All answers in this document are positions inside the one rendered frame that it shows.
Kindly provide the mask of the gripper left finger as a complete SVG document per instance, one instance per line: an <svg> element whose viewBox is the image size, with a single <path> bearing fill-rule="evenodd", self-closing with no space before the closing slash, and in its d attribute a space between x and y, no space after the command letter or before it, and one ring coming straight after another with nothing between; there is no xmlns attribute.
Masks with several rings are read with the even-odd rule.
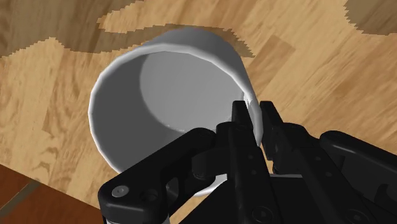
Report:
<svg viewBox="0 0 397 224"><path fill-rule="evenodd" d="M183 224L281 224L266 162L274 152L257 146L246 103L212 131L195 128L103 184L104 224L166 224L196 192L224 174Z"/></svg>

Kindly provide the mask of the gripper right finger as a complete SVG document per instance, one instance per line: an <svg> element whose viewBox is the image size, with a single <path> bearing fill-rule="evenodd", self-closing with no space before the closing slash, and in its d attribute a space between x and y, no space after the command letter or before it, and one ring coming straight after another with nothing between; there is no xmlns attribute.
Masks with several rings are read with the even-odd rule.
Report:
<svg viewBox="0 0 397 224"><path fill-rule="evenodd" d="M326 224L397 224L397 155L337 130L319 138L260 103L276 174L300 174Z"/></svg>

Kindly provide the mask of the white cup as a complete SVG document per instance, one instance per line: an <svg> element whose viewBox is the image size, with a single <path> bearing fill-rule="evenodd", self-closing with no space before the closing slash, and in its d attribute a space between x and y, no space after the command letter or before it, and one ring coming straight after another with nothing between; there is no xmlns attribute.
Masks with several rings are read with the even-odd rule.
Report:
<svg viewBox="0 0 397 224"><path fill-rule="evenodd" d="M225 37L196 27L167 31L112 61L90 94L88 120L99 153L123 172L197 127L214 130L244 101L257 142L261 109Z"/></svg>

